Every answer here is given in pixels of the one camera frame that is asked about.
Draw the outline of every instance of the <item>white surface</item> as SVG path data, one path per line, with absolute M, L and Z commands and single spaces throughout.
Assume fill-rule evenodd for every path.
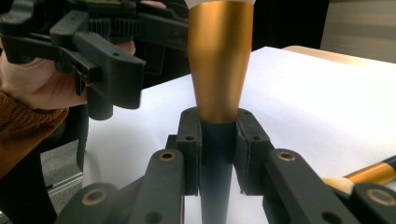
M 332 63 L 282 49 L 251 54 L 240 107 L 252 112 L 275 147 L 300 153 L 319 176 L 342 176 L 396 153 L 396 65 Z M 191 77 L 143 91 L 137 110 L 115 108 L 90 121 L 83 185 L 121 188 L 145 173 L 151 154 L 177 133 L 195 106 Z M 186 200 L 186 223 L 201 223 L 199 198 Z M 262 197 L 239 194 L 234 179 L 228 223 L 267 223 Z

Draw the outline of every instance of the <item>brown sweater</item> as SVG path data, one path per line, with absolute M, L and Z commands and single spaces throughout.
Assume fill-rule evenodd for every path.
M 62 124 L 67 111 L 39 114 L 0 92 L 0 178 Z

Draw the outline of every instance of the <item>person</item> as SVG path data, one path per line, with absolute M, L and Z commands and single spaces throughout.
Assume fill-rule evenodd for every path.
M 3 8 L 9 9 L 11 2 L 5 1 Z M 161 2 L 143 3 L 165 7 Z M 134 42 L 117 46 L 135 51 Z M 48 149 L 46 140 L 53 135 L 58 145 L 76 138 L 63 136 L 69 117 L 82 117 L 70 120 L 85 122 L 82 132 L 88 131 L 87 98 L 84 93 L 76 95 L 74 76 L 56 71 L 53 61 L 35 58 L 13 64 L 3 49 L 0 40 L 0 211 L 14 224 L 53 223 L 57 214 L 47 193 L 40 153 Z

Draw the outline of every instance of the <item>gold brush ferrule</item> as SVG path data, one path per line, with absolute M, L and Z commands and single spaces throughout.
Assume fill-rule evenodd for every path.
M 377 164 L 368 166 L 359 171 L 356 171 L 350 175 L 346 175 L 355 184 L 358 183 L 376 183 L 386 184 L 395 179 L 395 170 L 385 162 L 379 162 Z
M 236 120 L 251 52 L 253 3 L 214 1 L 189 14 L 189 57 L 198 117 Z

